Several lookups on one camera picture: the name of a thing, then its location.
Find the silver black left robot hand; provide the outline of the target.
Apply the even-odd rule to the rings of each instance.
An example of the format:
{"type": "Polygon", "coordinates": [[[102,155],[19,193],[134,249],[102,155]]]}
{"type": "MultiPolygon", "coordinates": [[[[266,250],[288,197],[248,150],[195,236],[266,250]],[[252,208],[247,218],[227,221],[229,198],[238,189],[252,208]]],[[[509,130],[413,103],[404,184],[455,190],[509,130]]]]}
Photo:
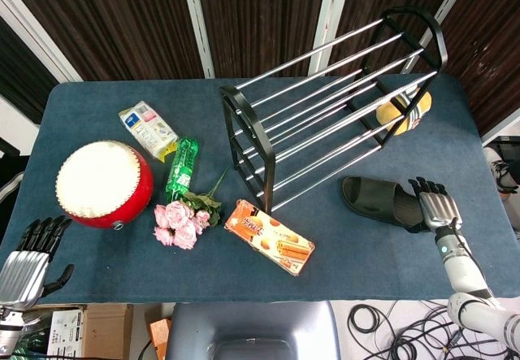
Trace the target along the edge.
{"type": "Polygon", "coordinates": [[[1,311],[22,313],[39,299],[60,290],[70,280],[75,266],[69,264],[55,281],[46,282],[50,263],[72,219],[36,219],[25,229],[19,244],[1,269],[1,311]]]}

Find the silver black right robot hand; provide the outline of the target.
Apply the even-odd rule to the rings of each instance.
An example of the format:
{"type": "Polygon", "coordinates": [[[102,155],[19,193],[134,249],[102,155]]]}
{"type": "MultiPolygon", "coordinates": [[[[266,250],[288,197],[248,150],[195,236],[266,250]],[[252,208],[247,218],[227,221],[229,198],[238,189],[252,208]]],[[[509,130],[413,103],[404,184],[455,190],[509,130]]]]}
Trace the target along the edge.
{"type": "Polygon", "coordinates": [[[455,200],[448,195],[443,184],[426,180],[423,177],[409,179],[422,212],[425,226],[432,232],[450,228],[462,228],[462,216],[455,200]]]}

